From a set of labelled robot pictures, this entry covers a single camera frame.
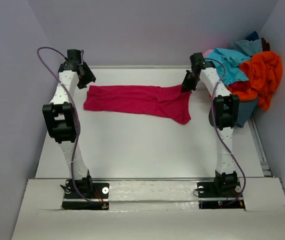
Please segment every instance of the white platform edge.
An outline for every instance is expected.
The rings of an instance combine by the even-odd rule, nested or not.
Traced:
[[[110,211],[62,210],[63,191],[59,184],[64,182],[63,179],[28,181],[13,240],[67,240],[76,232],[74,239],[83,239],[89,233],[99,237],[102,223],[108,224],[106,239],[115,234],[125,237],[122,239],[133,239],[135,233],[122,232],[119,228],[132,223],[131,228],[136,229],[138,219],[144,219],[145,223],[138,224],[143,224],[143,229],[156,228],[158,234],[164,234],[164,238],[157,239],[175,239],[165,238],[175,233],[166,233],[163,224],[175,223],[172,227],[178,231],[185,229],[190,221],[193,224],[188,224],[183,235],[179,233],[183,239],[194,239],[191,236],[194,232],[198,237],[212,234],[211,239],[221,240],[285,239],[285,196],[277,178],[248,178],[244,192],[246,211],[199,210],[198,199],[192,195],[195,181],[112,181]],[[156,225],[151,226],[146,220]]]

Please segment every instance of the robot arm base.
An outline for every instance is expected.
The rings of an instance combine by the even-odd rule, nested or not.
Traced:
[[[238,185],[237,173],[218,173],[215,171],[215,177],[213,179],[214,188],[218,194],[230,193],[232,190],[235,190]]]

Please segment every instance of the fabric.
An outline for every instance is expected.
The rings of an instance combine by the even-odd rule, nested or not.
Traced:
[[[192,92],[181,92],[181,89],[181,85],[171,87],[91,85],[83,108],[90,111],[147,114],[186,124],[191,119],[189,97]]]
[[[228,90],[237,94],[241,101],[250,101],[258,97],[258,106],[264,111],[268,110],[272,94],[278,88],[283,75],[281,58],[275,52],[263,51],[252,56],[239,67],[249,78],[250,88],[239,91],[230,86]]]
[[[240,64],[251,59],[249,56],[235,50],[215,48],[212,53],[208,54],[207,58],[215,59],[224,65],[226,75],[222,82],[226,86],[234,82],[249,80],[245,73],[239,69]],[[213,63],[216,66],[219,77],[221,77],[224,74],[223,67],[215,61]]]
[[[246,92],[251,87],[249,81],[236,81],[230,84],[227,89],[231,92]]]
[[[203,55],[203,58],[207,58],[208,54],[211,54],[214,50],[213,49],[208,49],[207,51],[205,51],[202,55]]]
[[[245,40],[248,40],[248,41],[255,41],[255,40],[258,40],[258,39],[259,39],[259,36],[258,36],[258,33],[256,31],[253,31],[251,34],[249,34],[245,38]]]
[[[240,101],[236,125],[243,128],[247,120],[251,117],[258,103],[258,97],[251,101]]]
[[[264,38],[261,38],[261,46],[264,52],[271,50],[271,45]]]
[[[263,45],[261,39],[257,39],[255,41],[248,41],[248,40],[233,41],[229,44],[229,48],[232,50],[239,51],[248,57],[251,57],[263,51]]]

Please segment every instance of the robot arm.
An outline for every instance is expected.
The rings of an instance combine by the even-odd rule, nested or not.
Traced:
[[[213,98],[214,116],[209,111],[209,122],[218,128],[218,134],[226,146],[232,151],[234,126],[237,121],[239,97],[232,95],[220,81],[216,66],[212,61],[205,61],[202,53],[190,56],[192,72],[187,74],[182,83],[182,92],[196,90],[197,83],[201,80]],[[214,189],[217,193],[226,193],[237,187],[238,179],[231,154],[227,151],[220,139],[216,138],[217,165],[214,178]]]
[[[79,89],[85,88],[88,83],[95,82],[96,78],[88,65],[82,62],[81,51],[76,49],[67,51],[67,59],[60,65],[58,73],[61,83],[57,85],[56,92],[50,103],[42,107],[42,113],[49,136],[55,139],[64,154],[69,167],[69,178],[71,179],[71,159],[78,135],[78,121],[75,109],[62,85],[73,96],[76,86]],[[73,173],[79,190],[92,191],[92,178],[83,161],[78,145],[73,159]],[[69,182],[70,185],[67,187],[72,190],[74,188],[71,184],[72,181]]]

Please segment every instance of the white work surface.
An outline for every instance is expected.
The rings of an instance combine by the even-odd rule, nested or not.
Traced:
[[[95,85],[170,87],[183,82],[186,69],[94,69]],[[93,178],[212,178],[217,163],[216,133],[208,120],[211,99],[202,82],[189,100],[191,120],[84,110],[88,88],[74,93],[81,134],[79,146]],[[248,123],[233,134],[234,155],[247,177],[263,177]],[[47,134],[36,178],[68,178],[62,150]]]
[[[29,180],[12,240],[284,240],[277,178],[248,178],[243,209],[199,210],[195,181],[111,181],[109,211],[63,210],[63,179]]]

